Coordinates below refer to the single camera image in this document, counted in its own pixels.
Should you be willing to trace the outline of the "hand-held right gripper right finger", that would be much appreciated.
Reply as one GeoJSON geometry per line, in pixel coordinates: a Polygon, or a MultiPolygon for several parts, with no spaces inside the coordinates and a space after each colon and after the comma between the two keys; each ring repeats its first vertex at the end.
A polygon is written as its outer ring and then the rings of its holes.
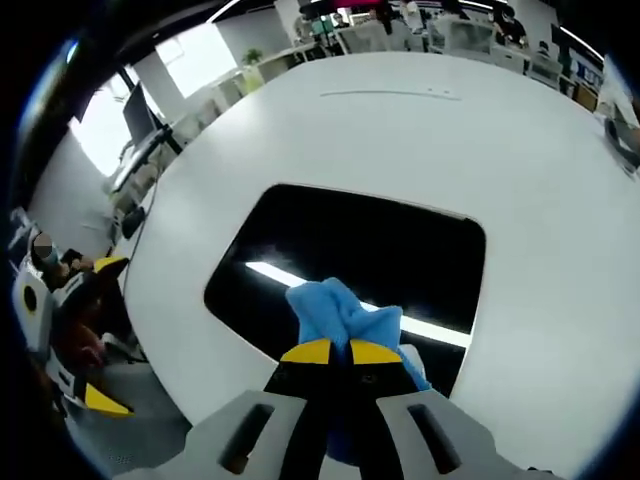
{"type": "Polygon", "coordinates": [[[350,342],[354,446],[364,479],[503,479],[489,431],[434,391],[420,391],[399,354],[350,342]]]}

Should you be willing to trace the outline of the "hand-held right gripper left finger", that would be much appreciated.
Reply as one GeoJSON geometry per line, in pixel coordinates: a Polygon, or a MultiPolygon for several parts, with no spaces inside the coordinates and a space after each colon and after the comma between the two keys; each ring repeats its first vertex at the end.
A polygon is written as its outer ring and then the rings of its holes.
{"type": "Polygon", "coordinates": [[[248,390],[196,425],[186,479],[317,479],[326,452],[334,347],[284,354],[264,389],[248,390]]]}

